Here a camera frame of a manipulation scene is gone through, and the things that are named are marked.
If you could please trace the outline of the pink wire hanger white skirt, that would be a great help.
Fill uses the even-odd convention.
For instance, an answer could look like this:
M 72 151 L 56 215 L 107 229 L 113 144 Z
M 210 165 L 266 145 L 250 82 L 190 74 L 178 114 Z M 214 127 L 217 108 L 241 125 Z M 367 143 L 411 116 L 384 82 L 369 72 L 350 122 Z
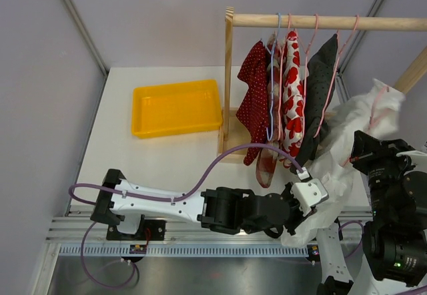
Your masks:
M 342 108 L 343 120 L 340 123 L 343 136 L 342 157 L 340 166 L 346 167 L 349 162 L 351 147 L 353 145 L 353 134 L 356 130 L 370 133 L 389 112 L 386 99 L 389 98 L 390 88 L 378 81 L 373 80 L 372 89 L 365 94 L 356 95 L 346 102 Z

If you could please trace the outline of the white pleated skirt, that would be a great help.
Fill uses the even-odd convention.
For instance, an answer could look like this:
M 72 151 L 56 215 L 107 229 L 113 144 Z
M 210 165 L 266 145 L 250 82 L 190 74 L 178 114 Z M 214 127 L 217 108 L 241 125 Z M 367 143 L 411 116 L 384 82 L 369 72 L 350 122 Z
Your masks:
M 398 117 L 405 95 L 390 86 L 389 88 L 390 94 L 386 101 L 390 112 L 381 119 L 381 123 L 370 133 L 363 131 L 377 139 L 383 139 L 398 130 Z M 281 243 L 284 246 L 297 248 L 306 246 L 309 241 L 316 237 L 319 229 L 328 228 L 334 222 L 350 198 L 356 170 L 350 161 L 346 167 L 340 166 L 341 146 L 344 141 L 340 123 L 343 120 L 342 108 L 344 104 L 334 108 L 335 115 L 328 120 L 330 133 L 322 141 L 322 149 L 316 154 L 314 161 L 308 168 L 310 174 L 322 182 L 329 198 L 316 206 L 316 213 L 296 228 L 295 236 L 291 236 L 287 232 L 282 234 Z

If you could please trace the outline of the dark grey dotted skirt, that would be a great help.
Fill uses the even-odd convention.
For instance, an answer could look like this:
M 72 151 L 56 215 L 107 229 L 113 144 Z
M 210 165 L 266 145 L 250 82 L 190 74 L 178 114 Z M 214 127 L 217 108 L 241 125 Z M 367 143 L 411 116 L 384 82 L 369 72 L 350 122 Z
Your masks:
M 299 153 L 296 156 L 296 161 L 301 166 L 309 160 L 314 160 L 318 146 L 330 132 L 326 118 L 324 118 L 320 134 L 316 138 L 313 138 L 320 122 L 322 108 L 326 101 L 337 50 L 337 34 L 335 33 L 321 46 L 308 62 L 309 75 L 307 79 L 306 107 L 304 111 L 304 138 Z

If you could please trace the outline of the pink wire hanger grey skirt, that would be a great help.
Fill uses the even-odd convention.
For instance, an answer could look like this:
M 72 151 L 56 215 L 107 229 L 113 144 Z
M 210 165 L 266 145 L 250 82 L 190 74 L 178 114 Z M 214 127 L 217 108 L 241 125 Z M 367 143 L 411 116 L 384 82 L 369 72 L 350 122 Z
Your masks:
M 317 128 L 316 133 L 314 134 L 313 138 L 316 138 L 320 134 L 320 131 L 321 131 L 321 128 L 322 128 L 322 124 L 323 124 L 323 121 L 324 121 L 324 118 L 325 118 L 326 110 L 327 110 L 327 108 L 328 108 L 328 106 L 330 104 L 330 98 L 332 96 L 332 87 L 334 86 L 334 83 L 335 83 L 335 78 L 336 78 L 336 74 L 337 74 L 337 69 L 338 69 L 338 64 L 340 62 L 340 58 L 341 58 L 342 53 L 344 52 L 347 44 L 353 38 L 353 36 L 355 34 L 355 31 L 358 28 L 359 20 L 360 20 L 360 16 L 356 15 L 355 16 L 355 22 L 354 22 L 354 26 L 353 26 L 352 32 L 351 32 L 350 36 L 347 38 L 347 40 L 342 45 L 340 45 L 340 30 L 338 29 L 337 32 L 336 32 L 336 34 L 337 34 L 337 46 L 338 46 L 338 50 L 337 50 L 336 57 L 335 57 L 335 62 L 334 62 L 333 71 L 332 71 L 332 77 L 331 77 L 331 80 L 330 80 L 330 85 L 329 85 L 329 88 L 328 88 L 328 93 L 327 93 L 327 96 L 326 96 L 326 101 L 325 101 L 325 104 L 324 104 L 324 106 L 322 108 L 322 114 L 321 114 L 320 122 L 319 122 L 318 128 Z

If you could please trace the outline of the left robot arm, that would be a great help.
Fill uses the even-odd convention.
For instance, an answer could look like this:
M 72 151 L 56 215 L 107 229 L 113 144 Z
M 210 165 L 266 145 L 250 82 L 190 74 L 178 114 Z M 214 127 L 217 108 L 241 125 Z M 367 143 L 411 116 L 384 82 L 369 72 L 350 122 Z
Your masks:
M 237 235 L 264 232 L 279 238 L 290 235 L 316 211 L 328 195 L 317 179 L 286 184 L 282 193 L 260 196 L 250 189 L 218 187 L 190 197 L 133 184 L 120 170 L 107 171 L 91 220 L 114 226 L 130 240 L 142 237 L 146 216 L 197 223 L 213 232 Z

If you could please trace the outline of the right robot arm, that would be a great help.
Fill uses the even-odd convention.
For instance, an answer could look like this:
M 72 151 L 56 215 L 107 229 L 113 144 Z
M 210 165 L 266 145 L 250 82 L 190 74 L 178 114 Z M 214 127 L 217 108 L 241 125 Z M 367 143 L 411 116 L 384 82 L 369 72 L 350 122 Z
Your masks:
M 303 222 L 316 239 L 322 281 L 317 294 L 426 293 L 426 154 L 402 139 L 380 140 L 355 131 L 353 168 L 368 178 L 372 220 L 362 229 L 362 263 L 356 278 L 348 271 L 339 239 L 343 228 L 328 228 L 319 216 Z

